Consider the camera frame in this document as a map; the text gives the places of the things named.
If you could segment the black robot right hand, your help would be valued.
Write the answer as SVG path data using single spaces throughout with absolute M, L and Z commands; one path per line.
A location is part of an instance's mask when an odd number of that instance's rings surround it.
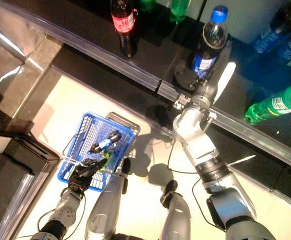
M 174 79 L 184 90 L 194 92 L 198 87 L 205 86 L 207 79 L 200 78 L 195 72 L 188 68 L 184 61 L 180 61 L 174 69 Z

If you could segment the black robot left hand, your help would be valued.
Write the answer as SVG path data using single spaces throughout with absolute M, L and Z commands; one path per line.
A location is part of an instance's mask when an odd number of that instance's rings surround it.
M 103 158 L 100 161 L 96 159 L 86 158 L 82 161 L 83 165 L 77 165 L 68 179 L 68 188 L 79 195 L 90 187 L 94 174 L 101 170 L 107 163 L 107 159 Z

